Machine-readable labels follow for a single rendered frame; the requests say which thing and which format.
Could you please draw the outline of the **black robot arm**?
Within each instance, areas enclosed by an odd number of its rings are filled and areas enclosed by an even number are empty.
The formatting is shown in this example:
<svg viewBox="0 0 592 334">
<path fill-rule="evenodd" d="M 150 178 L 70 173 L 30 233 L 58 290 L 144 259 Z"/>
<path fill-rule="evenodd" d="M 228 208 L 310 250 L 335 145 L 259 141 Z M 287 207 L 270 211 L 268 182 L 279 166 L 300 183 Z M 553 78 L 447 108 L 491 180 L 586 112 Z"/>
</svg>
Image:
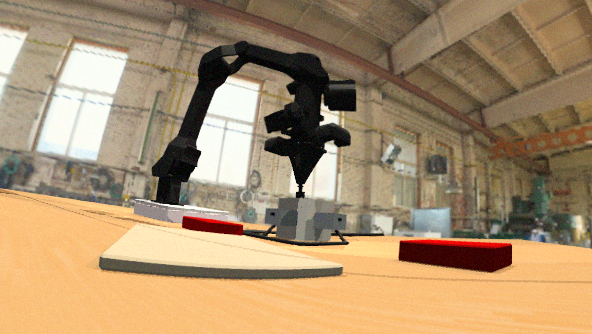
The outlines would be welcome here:
<svg viewBox="0 0 592 334">
<path fill-rule="evenodd" d="M 238 57 L 231 64 L 223 58 L 233 55 Z M 286 85 L 289 94 L 295 95 L 294 102 L 264 117 L 267 133 L 281 131 L 286 135 L 288 128 L 298 124 L 299 128 L 307 128 L 300 104 L 321 108 L 322 94 L 324 107 L 330 111 L 357 111 L 355 80 L 329 80 L 316 54 L 284 53 L 246 41 L 220 45 L 201 57 L 199 81 L 179 133 L 151 168 L 152 176 L 159 177 L 156 200 L 151 202 L 184 207 L 179 204 L 181 183 L 188 181 L 198 165 L 201 151 L 196 142 L 215 91 L 247 63 L 283 72 L 294 80 Z"/>
</svg>

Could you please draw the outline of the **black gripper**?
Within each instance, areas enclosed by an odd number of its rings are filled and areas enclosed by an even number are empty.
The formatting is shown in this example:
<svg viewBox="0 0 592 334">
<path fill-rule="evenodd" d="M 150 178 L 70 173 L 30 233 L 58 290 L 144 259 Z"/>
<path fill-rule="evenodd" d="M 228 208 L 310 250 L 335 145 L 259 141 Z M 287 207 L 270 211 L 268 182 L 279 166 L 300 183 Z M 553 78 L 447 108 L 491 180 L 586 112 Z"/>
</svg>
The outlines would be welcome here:
<svg viewBox="0 0 592 334">
<path fill-rule="evenodd" d="M 321 159 L 325 150 L 325 143 L 333 141 L 337 147 L 351 144 L 348 130 L 335 123 L 320 126 L 325 121 L 317 105 L 301 103 L 306 117 L 307 128 L 299 128 L 299 124 L 286 131 L 291 138 L 281 136 L 268 138 L 264 150 L 280 155 L 289 156 L 296 184 L 304 185 L 314 167 Z"/>
</svg>

